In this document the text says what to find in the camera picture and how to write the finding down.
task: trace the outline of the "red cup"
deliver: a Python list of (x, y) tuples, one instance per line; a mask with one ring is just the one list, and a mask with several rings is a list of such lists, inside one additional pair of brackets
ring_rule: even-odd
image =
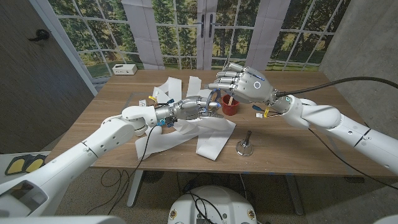
[(229, 96), (229, 95), (223, 96), (223, 97), (221, 98), (221, 107), (222, 107), (223, 113), (224, 113), (225, 115), (232, 116), (232, 115), (235, 115), (236, 112), (238, 112), (238, 105), (239, 105), (239, 102), (236, 101), (235, 99), (233, 99), (231, 105), (228, 106), (228, 103), (229, 103), (229, 99), (230, 99), (230, 98), (231, 98), (231, 96)]

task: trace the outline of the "window pane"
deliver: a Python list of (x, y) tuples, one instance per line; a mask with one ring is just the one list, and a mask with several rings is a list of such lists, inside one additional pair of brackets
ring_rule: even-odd
[(49, 3), (58, 16), (78, 16), (72, 0), (49, 0)]
[(272, 50), (271, 59), (286, 61), (297, 38), (297, 34), (296, 32), (279, 32), (274, 49)]
[(315, 48), (315, 51), (312, 54), (310, 60), (308, 60), (309, 63), (321, 63), (323, 56), (325, 55), (326, 50), (328, 49), (332, 38), (333, 35), (324, 35), (322, 37), (322, 40)]
[(234, 44), (232, 45), (231, 58), (243, 58), (248, 56), (251, 36), (251, 29), (236, 29), (234, 35)]
[(126, 21), (126, 13), (121, 0), (98, 0), (106, 19)]
[(181, 25), (192, 25), (197, 21), (196, 0), (175, 0), (177, 22)]
[(268, 62), (267, 64), (267, 71), (282, 71), (285, 64), (280, 62)]
[(237, 6), (238, 0), (218, 1), (216, 21), (213, 20), (213, 22), (220, 23), (221, 26), (233, 26)]
[(76, 4), (84, 17), (102, 18), (100, 9), (95, 0), (79, 0), (76, 1)]
[(178, 28), (178, 38), (180, 39), (181, 56), (195, 56), (197, 54), (196, 28)]
[(180, 69), (177, 58), (163, 58), (163, 64), (166, 69)]
[(236, 25), (254, 27), (261, 0), (242, 1)]
[(174, 7), (172, 0), (152, 0), (155, 22), (160, 24), (174, 24)]
[(159, 36), (160, 49), (162, 50), (162, 54), (178, 56), (175, 28), (157, 26), (157, 35)]
[(197, 69), (197, 59), (196, 58), (181, 58), (182, 69)]
[(316, 46), (319, 37), (320, 36), (318, 34), (300, 34), (296, 47), (293, 49), (289, 61), (306, 62), (312, 50)]
[(239, 61), (239, 60), (230, 60), (230, 62), (236, 63), (238, 65), (242, 65), (242, 66), (244, 66), (244, 64), (246, 63), (246, 61)]
[(79, 54), (93, 78), (110, 76), (99, 52)]
[(296, 64), (291, 64), (288, 63), (286, 65), (285, 71), (301, 71), (304, 65), (296, 65)]
[(81, 19), (59, 20), (76, 51), (97, 49), (91, 34), (88, 32), (87, 26)]
[(307, 19), (304, 29), (322, 32), (326, 28), (338, 2), (339, 0), (317, 0), (310, 12), (310, 17)]
[(331, 23), (328, 27), (328, 32), (336, 32), (337, 27), (340, 24), (341, 19), (343, 18), (343, 15), (347, 10), (349, 2), (350, 0), (343, 0), (343, 2), (340, 4), (340, 7), (338, 8), (335, 16), (331, 20)]
[(102, 54), (104, 54), (106, 62), (108, 63), (108, 66), (111, 69), (111, 71), (114, 65), (124, 64), (122, 56), (117, 52), (102, 52)]
[(291, 0), (282, 29), (300, 29), (312, 0)]
[(112, 34), (121, 51), (138, 52), (129, 24), (109, 23)]
[(94, 37), (101, 49), (115, 49), (116, 46), (112, 40), (108, 26), (102, 21), (87, 21)]
[(303, 69), (304, 72), (317, 72), (319, 66), (306, 65)]
[(141, 62), (141, 59), (136, 54), (123, 54), (126, 63), (135, 63), (137, 65), (137, 69), (144, 69), (144, 66)]
[(232, 29), (215, 29), (213, 57), (227, 57), (231, 45)]
[(213, 59), (211, 60), (211, 69), (212, 70), (222, 70), (225, 64), (225, 60)]

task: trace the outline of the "silver robotic hand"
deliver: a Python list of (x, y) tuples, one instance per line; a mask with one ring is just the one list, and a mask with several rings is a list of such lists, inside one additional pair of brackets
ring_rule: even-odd
[(229, 63), (217, 73), (217, 80), (208, 88), (224, 90), (242, 103), (270, 103), (275, 100), (276, 92), (261, 72), (235, 63)]
[(191, 120), (208, 116), (222, 118), (222, 115), (217, 114), (217, 109), (220, 107), (220, 103), (212, 101), (211, 96), (209, 98), (189, 96), (174, 103), (173, 106), (156, 108), (155, 113), (158, 125), (166, 124), (167, 127), (171, 127), (178, 119)]

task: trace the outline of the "wooden table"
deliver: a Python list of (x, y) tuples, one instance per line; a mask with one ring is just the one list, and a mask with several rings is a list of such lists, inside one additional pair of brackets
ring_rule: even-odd
[[(216, 73), (217, 71), (199, 70), (139, 70), (133, 76), (111, 77), (55, 146), (46, 161), (52, 160), (91, 135), (105, 118), (120, 114), (125, 106), (138, 105), (139, 100), (147, 99), (154, 86), (160, 86), (168, 77), (182, 80), (184, 98), (190, 75), (201, 78), (203, 87), (204, 84), (214, 81)], [(275, 88), (282, 91), (299, 90), (329, 81), (320, 72), (266, 72), (266, 77)], [(311, 99), (318, 105), (335, 106), (351, 119), (363, 123), (357, 112), (335, 87), (327, 87), (298, 97)], [(238, 113), (226, 116), (226, 119), (236, 123), (236, 127), (216, 161), (196, 154), (197, 138), (193, 138), (165, 152), (151, 155), (142, 162), (140, 169), (250, 174), (360, 175), (340, 162), (310, 131), (293, 128), (281, 117), (256, 118), (256, 111), (251, 105), (240, 104)], [(163, 129), (164, 133), (174, 131), (173, 128), (163, 127)], [(251, 142), (254, 152), (252, 156), (241, 157), (237, 155), (235, 145), (245, 137), (248, 130), (252, 131)], [(343, 159), (359, 170), (376, 177), (395, 177), (392, 172), (345, 143), (318, 134)], [(134, 137), (125, 145), (108, 152), (95, 162), (94, 167), (136, 167), (138, 165), (134, 144), (136, 139), (137, 137)]]

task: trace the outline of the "table leg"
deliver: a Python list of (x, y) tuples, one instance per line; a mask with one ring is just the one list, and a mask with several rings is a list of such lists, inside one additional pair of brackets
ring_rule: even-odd
[(132, 184), (131, 184), (129, 198), (127, 200), (128, 207), (133, 207), (134, 204), (136, 203), (138, 193), (139, 193), (139, 188), (142, 183), (142, 174), (143, 173), (144, 173), (143, 170), (136, 170), (136, 173), (134, 174), (134, 178), (133, 178)]
[(294, 211), (297, 215), (304, 215), (303, 205), (301, 203), (299, 189), (297, 188), (296, 178), (293, 175), (285, 175), (287, 187), (292, 197)]

